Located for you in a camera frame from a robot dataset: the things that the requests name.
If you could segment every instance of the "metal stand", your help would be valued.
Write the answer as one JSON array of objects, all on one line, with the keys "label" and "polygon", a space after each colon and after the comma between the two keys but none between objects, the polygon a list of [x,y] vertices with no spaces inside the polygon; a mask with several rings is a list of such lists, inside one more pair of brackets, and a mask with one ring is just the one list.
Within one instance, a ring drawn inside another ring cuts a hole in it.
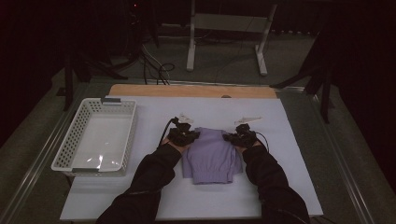
[{"label": "metal stand", "polygon": [[259,45],[255,46],[255,51],[260,75],[266,76],[268,72],[262,50],[270,33],[275,11],[276,5],[272,5],[267,18],[195,13],[195,0],[191,0],[190,45],[187,56],[187,71],[191,72],[194,70],[195,29],[226,30],[262,33],[262,41]]}]

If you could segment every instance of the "purple sweater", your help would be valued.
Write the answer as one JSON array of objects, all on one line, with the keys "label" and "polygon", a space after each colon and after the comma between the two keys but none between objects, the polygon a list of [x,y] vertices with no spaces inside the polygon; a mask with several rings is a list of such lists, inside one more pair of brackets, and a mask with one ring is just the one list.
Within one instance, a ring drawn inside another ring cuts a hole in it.
[{"label": "purple sweater", "polygon": [[242,160],[231,143],[223,140],[226,132],[197,128],[200,132],[191,147],[183,153],[183,177],[194,184],[227,184],[233,175],[242,173]]}]

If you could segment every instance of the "dark background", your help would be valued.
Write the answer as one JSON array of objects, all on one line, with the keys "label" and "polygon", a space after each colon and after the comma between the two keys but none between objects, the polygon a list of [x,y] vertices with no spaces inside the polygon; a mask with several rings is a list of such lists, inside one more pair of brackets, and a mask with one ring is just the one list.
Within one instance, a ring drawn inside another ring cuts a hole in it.
[{"label": "dark background", "polygon": [[[190,1],[154,2],[158,24],[183,26],[189,22]],[[197,11],[218,12],[221,8],[224,14],[261,15],[269,9],[263,1],[244,1],[244,6],[238,1],[222,2],[197,1]],[[131,38],[124,3],[0,1],[0,146],[50,89],[51,77],[64,67],[66,49],[84,50],[96,59],[124,53],[126,40]],[[318,36],[304,66],[320,60],[334,62],[332,84],[339,87],[381,169],[396,189],[394,11],[390,0],[290,1],[279,4],[273,32]]]}]

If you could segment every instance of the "basket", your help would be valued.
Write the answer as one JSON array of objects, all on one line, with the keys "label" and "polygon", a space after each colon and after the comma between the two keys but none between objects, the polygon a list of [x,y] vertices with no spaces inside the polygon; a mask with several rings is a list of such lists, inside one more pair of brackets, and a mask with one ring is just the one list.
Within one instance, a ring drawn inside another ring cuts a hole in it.
[{"label": "basket", "polygon": [[69,176],[125,175],[136,127],[136,101],[84,99],[51,169]]}]

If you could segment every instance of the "black sleeve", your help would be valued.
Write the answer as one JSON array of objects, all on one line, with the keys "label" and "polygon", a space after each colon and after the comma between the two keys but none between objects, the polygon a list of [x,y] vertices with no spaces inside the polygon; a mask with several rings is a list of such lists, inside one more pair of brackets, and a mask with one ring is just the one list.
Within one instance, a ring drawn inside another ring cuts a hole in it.
[{"label": "black sleeve", "polygon": [[258,186],[263,223],[309,223],[304,200],[289,186],[282,167],[264,146],[248,148],[243,158],[248,179]]},{"label": "black sleeve", "polygon": [[173,168],[181,157],[170,145],[162,145],[147,155],[137,167],[134,179],[96,223],[153,223],[161,199],[161,189],[175,177]]}]

